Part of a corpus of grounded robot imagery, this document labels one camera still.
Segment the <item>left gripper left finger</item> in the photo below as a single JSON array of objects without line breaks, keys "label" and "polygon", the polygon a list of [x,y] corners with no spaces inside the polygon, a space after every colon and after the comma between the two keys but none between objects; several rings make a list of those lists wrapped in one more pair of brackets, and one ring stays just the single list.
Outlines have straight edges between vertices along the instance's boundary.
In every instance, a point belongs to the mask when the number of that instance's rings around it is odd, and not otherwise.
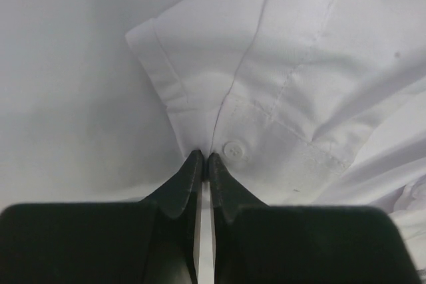
[{"label": "left gripper left finger", "polygon": [[1,213],[2,283],[196,283],[203,155],[137,202],[16,204]]}]

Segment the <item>white long sleeve shirt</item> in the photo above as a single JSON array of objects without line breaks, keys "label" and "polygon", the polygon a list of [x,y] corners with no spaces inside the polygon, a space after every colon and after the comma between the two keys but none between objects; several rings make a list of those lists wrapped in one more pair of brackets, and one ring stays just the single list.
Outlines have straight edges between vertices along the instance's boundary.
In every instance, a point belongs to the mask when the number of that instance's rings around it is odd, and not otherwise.
[{"label": "white long sleeve shirt", "polygon": [[1,0],[1,206],[239,142],[263,200],[370,203],[425,268],[425,0]]}]

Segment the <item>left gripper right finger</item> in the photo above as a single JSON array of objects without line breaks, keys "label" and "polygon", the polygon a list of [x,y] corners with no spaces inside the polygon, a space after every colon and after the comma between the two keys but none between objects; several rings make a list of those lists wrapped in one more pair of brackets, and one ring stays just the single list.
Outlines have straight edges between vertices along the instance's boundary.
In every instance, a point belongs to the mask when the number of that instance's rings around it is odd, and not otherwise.
[{"label": "left gripper right finger", "polygon": [[216,283],[418,283],[390,218],[365,206],[269,206],[208,159]]}]

